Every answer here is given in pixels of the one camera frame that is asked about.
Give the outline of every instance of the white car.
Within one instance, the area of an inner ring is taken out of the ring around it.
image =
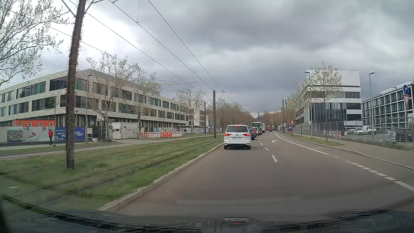
[[[362,128],[354,128],[354,134],[363,135],[363,129]]]
[[[224,149],[228,146],[245,146],[250,150],[251,136],[249,129],[245,125],[229,125],[224,134]]]
[[[364,134],[372,135],[372,126],[364,125],[364,126],[362,126],[362,130],[363,130]],[[374,128],[374,135],[376,135],[376,134],[377,134],[377,129]]]

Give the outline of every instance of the asphalt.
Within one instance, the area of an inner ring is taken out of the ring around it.
[[[220,147],[118,213],[294,218],[377,208],[414,212],[413,202],[412,170],[267,132],[251,150]]]

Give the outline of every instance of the blue car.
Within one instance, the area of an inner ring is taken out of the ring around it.
[[[256,137],[256,132],[254,131],[254,129],[252,127],[248,127],[248,128],[249,128],[249,132],[250,132],[250,138],[252,140],[254,140],[255,137]]]

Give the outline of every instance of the pedestrian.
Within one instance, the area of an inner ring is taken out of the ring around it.
[[[53,137],[53,131],[51,129],[49,129],[49,139],[51,140],[51,143],[49,145],[53,145],[52,144],[52,137]]]

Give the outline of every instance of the cloudy sky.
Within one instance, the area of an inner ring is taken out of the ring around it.
[[[75,11],[74,4],[65,2]],[[192,71],[109,0],[93,4],[88,13],[186,82],[197,82],[192,84],[194,87],[204,92],[223,89],[228,96],[222,98],[242,104],[255,115],[258,111],[279,110],[282,99],[305,78],[304,71],[319,65],[322,59],[338,70],[359,71],[363,100],[370,96],[369,71],[375,71],[375,95],[414,77],[412,0],[151,2],[221,88],[148,0],[117,0],[115,4]],[[63,5],[61,0],[55,3]],[[84,42],[119,57],[128,55],[130,62],[139,62],[148,73],[156,72],[160,80],[182,81],[90,15],[84,19]],[[56,28],[72,33],[71,26]],[[67,68],[70,38],[60,33],[58,37],[64,39],[63,55],[43,53],[44,70],[39,75]],[[98,58],[99,51],[83,44],[81,69],[89,67],[85,60],[88,56]],[[19,82],[16,78],[1,88]],[[183,88],[183,84],[165,85],[163,95],[171,98]]]

